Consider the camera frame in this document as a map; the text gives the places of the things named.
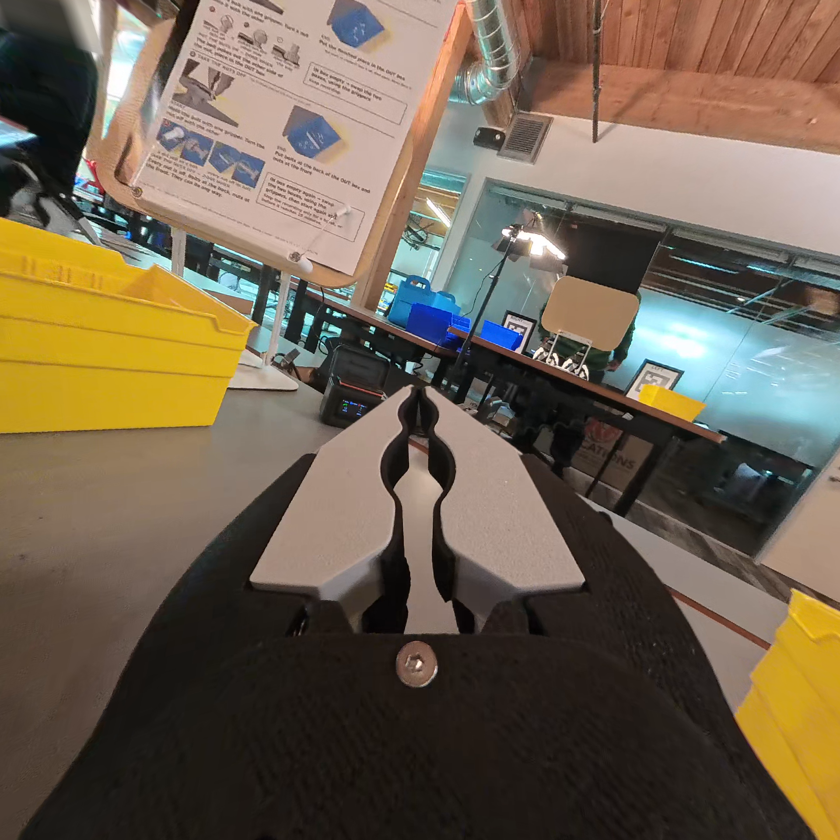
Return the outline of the grey wall vent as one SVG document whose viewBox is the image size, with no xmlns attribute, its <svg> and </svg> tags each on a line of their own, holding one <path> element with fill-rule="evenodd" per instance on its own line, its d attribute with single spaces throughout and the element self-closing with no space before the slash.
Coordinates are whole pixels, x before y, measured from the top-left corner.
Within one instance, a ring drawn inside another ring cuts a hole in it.
<svg viewBox="0 0 840 840">
<path fill-rule="evenodd" d="M 518 112 L 505 131 L 497 156 L 503 160 L 534 165 L 538 159 L 553 117 L 536 112 Z"/>
</svg>

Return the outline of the black charging case with display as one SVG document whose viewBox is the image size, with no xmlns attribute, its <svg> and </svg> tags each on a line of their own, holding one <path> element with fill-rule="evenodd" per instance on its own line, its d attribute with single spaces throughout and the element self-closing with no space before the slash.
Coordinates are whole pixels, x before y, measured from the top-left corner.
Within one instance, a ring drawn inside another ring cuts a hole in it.
<svg viewBox="0 0 840 840">
<path fill-rule="evenodd" d="M 390 369 L 390 361 L 376 353 L 354 344 L 337 345 L 326 369 L 319 421 L 345 428 L 381 405 Z"/>
</svg>

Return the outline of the small yellow bin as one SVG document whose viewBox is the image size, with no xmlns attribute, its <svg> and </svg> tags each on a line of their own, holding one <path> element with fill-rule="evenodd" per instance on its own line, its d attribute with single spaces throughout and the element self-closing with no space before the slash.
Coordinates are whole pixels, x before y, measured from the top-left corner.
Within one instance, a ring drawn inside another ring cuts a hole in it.
<svg viewBox="0 0 840 840">
<path fill-rule="evenodd" d="M 687 397 L 674 390 L 669 390 L 663 386 L 651 384 L 642 386 L 638 394 L 638 401 L 690 424 L 693 424 L 707 407 L 704 402 Z"/>
</svg>

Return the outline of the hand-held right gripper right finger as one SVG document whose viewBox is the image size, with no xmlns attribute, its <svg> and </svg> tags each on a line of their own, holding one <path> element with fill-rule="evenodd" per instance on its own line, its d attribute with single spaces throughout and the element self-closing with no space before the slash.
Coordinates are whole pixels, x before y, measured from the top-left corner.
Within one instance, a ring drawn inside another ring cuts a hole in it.
<svg viewBox="0 0 840 840">
<path fill-rule="evenodd" d="M 585 577 L 519 452 L 432 388 L 423 389 L 427 467 L 440 487 L 432 562 L 460 632 L 495 607 L 578 593 Z"/>
</svg>

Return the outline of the long wooden desk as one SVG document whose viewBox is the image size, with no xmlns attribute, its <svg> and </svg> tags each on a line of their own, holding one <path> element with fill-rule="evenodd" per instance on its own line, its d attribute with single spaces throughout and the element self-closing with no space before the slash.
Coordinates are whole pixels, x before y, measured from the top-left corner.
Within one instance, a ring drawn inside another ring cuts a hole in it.
<svg viewBox="0 0 840 840">
<path fill-rule="evenodd" d="M 714 445 L 726 440 L 724 434 L 713 432 L 698 424 L 690 423 L 657 408 L 630 399 L 602 385 L 594 385 L 570 373 L 534 361 L 529 357 L 506 350 L 485 339 L 473 339 L 467 354 L 466 372 L 451 373 L 456 354 L 434 342 L 397 327 L 386 319 L 348 302 L 327 296 L 321 289 L 314 289 L 304 281 L 297 284 L 292 303 L 286 337 L 298 342 L 304 319 L 311 316 L 303 347 L 308 352 L 319 348 L 322 328 L 329 324 L 350 336 L 357 343 L 364 343 L 372 350 L 384 354 L 398 366 L 419 362 L 425 355 L 437 360 L 432 385 L 456 385 L 453 397 L 456 403 L 466 399 L 474 378 L 490 375 L 495 383 L 522 385 L 545 394 L 553 405 L 562 405 L 595 417 L 619 429 L 624 437 L 635 437 L 651 445 L 651 450 L 636 474 L 626 485 L 616 501 L 613 512 L 625 517 L 632 509 L 639 494 L 656 471 L 665 455 L 678 443 L 699 439 Z"/>
</svg>

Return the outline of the black light stand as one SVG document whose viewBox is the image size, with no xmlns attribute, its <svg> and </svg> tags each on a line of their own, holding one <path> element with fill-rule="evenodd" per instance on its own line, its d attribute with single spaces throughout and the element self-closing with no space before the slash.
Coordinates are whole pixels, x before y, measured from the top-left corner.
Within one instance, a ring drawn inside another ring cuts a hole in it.
<svg viewBox="0 0 840 840">
<path fill-rule="evenodd" d="M 507 310 L 537 319 L 526 311 L 529 298 L 541 288 L 537 297 L 548 300 L 568 270 L 568 248 L 558 239 L 558 220 L 528 207 L 506 223 L 498 213 L 474 217 L 470 226 L 476 230 L 467 232 L 446 286 L 460 315 L 471 320 L 449 368 L 450 382 L 468 370 L 472 344 L 485 320 L 501 324 Z"/>
</svg>

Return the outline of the framed marker tag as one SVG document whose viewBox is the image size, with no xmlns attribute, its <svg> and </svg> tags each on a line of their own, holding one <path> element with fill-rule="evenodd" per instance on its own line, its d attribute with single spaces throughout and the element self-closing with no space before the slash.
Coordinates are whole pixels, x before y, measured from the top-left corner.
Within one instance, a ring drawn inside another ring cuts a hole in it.
<svg viewBox="0 0 840 840">
<path fill-rule="evenodd" d="M 684 371 L 673 366 L 645 359 L 632 376 L 624 395 L 639 402 L 646 385 L 674 391 L 683 373 Z"/>
<path fill-rule="evenodd" d="M 525 316 L 518 312 L 507 310 L 501 325 L 509 331 L 520 335 L 520 340 L 515 351 L 524 354 L 529 346 L 530 339 L 538 327 L 539 322 L 535 318 Z"/>
</svg>

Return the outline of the yellow divided plastic bin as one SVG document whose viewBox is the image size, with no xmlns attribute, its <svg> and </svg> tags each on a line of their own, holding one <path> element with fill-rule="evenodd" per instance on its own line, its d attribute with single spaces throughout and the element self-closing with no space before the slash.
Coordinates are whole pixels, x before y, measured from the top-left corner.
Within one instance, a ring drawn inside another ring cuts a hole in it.
<svg viewBox="0 0 840 840">
<path fill-rule="evenodd" d="M 1 432 L 213 425 L 255 324 L 168 270 L 6 219 Z"/>
</svg>

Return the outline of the white sign stand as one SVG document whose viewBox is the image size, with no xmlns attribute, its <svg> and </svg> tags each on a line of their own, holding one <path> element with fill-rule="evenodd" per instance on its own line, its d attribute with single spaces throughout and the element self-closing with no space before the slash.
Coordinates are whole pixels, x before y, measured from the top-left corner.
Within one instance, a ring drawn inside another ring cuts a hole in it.
<svg viewBox="0 0 840 840">
<path fill-rule="evenodd" d="M 186 232 L 180 228 L 171 229 L 171 269 L 181 278 L 185 277 Z M 254 354 L 246 347 L 240 354 L 229 391 L 295 392 L 298 385 L 287 374 L 275 368 L 269 353 Z"/>
</svg>

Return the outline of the cardboard box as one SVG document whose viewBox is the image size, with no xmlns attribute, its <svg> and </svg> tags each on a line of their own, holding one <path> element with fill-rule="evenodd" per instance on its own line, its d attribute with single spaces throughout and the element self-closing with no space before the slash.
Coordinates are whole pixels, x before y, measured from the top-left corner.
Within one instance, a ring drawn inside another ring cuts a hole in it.
<svg viewBox="0 0 840 840">
<path fill-rule="evenodd" d="M 650 455 L 652 444 L 591 417 L 576 450 L 572 468 L 615 490 L 624 491 Z"/>
</svg>

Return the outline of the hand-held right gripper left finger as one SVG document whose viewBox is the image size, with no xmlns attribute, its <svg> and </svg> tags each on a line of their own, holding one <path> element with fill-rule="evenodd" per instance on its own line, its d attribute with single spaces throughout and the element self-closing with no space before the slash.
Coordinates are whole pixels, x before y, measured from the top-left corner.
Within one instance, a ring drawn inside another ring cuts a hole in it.
<svg viewBox="0 0 840 840">
<path fill-rule="evenodd" d="M 396 484 L 422 389 L 406 386 L 333 437 L 252 571 L 257 590 L 335 602 L 365 632 L 403 632 L 411 573 Z"/>
</svg>

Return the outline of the blue handled tote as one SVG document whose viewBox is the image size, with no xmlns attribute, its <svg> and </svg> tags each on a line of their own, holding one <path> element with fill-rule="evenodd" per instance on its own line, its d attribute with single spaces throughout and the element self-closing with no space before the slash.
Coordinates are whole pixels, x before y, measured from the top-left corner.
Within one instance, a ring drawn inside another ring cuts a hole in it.
<svg viewBox="0 0 840 840">
<path fill-rule="evenodd" d="M 385 315 L 386 320 L 405 329 L 412 306 L 415 304 L 441 309 L 455 316 L 460 315 L 460 306 L 455 297 L 447 292 L 432 288 L 425 277 L 410 275 L 396 287 L 396 292 Z"/>
</svg>

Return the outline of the wooden post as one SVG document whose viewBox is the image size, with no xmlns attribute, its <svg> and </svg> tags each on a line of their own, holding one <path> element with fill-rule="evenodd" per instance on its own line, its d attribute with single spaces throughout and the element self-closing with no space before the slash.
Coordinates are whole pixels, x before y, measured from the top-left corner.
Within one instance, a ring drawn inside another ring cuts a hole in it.
<svg viewBox="0 0 840 840">
<path fill-rule="evenodd" d="M 351 303 L 373 312 L 384 290 L 415 194 L 447 107 L 448 95 L 473 36 L 465 2 L 457 2 L 434 69 L 417 106 L 381 207 L 355 271 Z"/>
</svg>

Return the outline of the silver air duct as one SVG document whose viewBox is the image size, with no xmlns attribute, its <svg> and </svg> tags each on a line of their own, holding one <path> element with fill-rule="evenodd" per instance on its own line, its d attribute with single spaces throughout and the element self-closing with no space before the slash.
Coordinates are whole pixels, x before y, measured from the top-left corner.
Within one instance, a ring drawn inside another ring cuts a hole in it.
<svg viewBox="0 0 840 840">
<path fill-rule="evenodd" d="M 521 66 L 521 44 L 513 2 L 465 2 L 479 57 L 458 70 L 448 100 L 483 106 L 510 90 Z"/>
</svg>

